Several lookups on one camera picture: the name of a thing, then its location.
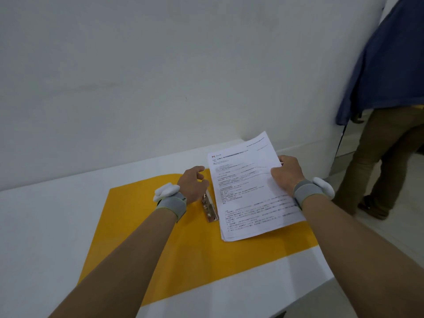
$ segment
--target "metal binder clip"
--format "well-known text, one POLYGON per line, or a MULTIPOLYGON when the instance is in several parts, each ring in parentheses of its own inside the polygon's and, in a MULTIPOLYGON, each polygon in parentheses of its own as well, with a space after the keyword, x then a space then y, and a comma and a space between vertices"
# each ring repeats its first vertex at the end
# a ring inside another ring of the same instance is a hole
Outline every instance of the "metal binder clip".
POLYGON ((213 205, 212 198, 208 190, 206 190, 206 193, 203 194, 202 205, 208 222, 214 222, 219 220, 218 212, 216 212, 216 208, 213 205))

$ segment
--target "khaki trousers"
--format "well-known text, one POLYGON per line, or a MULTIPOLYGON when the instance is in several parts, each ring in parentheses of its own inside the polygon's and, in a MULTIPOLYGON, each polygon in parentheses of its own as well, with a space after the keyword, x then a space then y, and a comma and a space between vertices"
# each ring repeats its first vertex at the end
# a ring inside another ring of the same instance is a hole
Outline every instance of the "khaki trousers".
POLYGON ((381 175, 371 197, 376 208, 388 213, 405 181, 408 159, 422 144, 423 109, 408 106, 374 110, 333 202, 354 214, 374 165, 381 160, 381 175))

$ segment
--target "blue jacket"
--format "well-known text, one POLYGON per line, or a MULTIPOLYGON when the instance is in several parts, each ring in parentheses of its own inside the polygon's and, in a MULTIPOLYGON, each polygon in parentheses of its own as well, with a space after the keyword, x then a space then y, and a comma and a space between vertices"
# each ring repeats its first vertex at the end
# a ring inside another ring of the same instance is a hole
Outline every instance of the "blue jacket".
POLYGON ((363 49, 336 117, 424 103, 424 0, 399 0, 363 49))

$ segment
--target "gray wrist strap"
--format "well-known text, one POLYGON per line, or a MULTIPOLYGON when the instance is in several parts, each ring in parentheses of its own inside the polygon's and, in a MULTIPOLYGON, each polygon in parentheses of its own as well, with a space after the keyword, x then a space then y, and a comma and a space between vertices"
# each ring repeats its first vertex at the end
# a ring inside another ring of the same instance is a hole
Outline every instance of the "gray wrist strap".
POLYGON ((177 216, 177 222, 182 218, 187 209, 187 199, 180 192, 162 198, 156 208, 167 208, 177 216))
POLYGON ((298 205, 299 208, 302 208, 302 203, 308 196, 314 195, 314 194, 322 194, 325 195, 322 192, 321 187, 318 185, 315 185, 311 181, 303 180, 296 184, 293 190, 293 198, 298 205))

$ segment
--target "white table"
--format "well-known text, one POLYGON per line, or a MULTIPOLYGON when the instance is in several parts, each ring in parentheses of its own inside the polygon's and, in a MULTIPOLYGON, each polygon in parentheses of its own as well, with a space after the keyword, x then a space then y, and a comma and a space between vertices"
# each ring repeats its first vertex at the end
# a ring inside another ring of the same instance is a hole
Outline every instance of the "white table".
MULTIPOLYGON (((207 153, 240 142, 0 192, 0 316, 46 317, 75 287, 110 188, 207 166, 207 153)), ((137 316, 270 317, 332 277, 317 246, 144 306, 137 316)))

